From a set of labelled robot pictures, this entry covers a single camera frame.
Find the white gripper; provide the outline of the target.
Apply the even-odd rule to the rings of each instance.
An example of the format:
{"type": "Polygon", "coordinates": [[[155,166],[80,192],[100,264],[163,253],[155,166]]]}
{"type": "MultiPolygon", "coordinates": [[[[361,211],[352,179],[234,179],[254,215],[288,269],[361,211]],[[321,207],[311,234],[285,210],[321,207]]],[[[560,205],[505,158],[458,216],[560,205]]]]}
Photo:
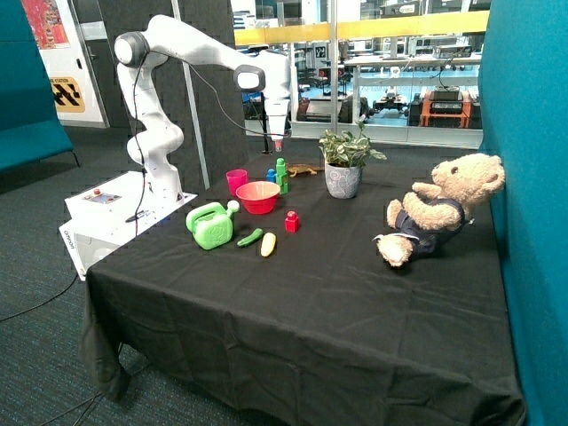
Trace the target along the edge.
{"type": "Polygon", "coordinates": [[[268,129],[273,142],[281,142],[286,135],[289,106],[289,99],[267,99],[264,102],[268,129]]]}

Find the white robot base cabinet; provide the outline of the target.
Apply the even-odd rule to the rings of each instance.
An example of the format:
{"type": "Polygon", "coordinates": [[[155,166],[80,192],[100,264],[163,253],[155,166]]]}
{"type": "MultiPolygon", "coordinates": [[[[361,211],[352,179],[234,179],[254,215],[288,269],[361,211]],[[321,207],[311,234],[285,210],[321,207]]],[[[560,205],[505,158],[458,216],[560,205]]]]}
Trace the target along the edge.
{"type": "Polygon", "coordinates": [[[128,171],[65,199],[71,219],[59,228],[80,280],[118,248],[195,198],[160,199],[148,175],[128,171]]]}

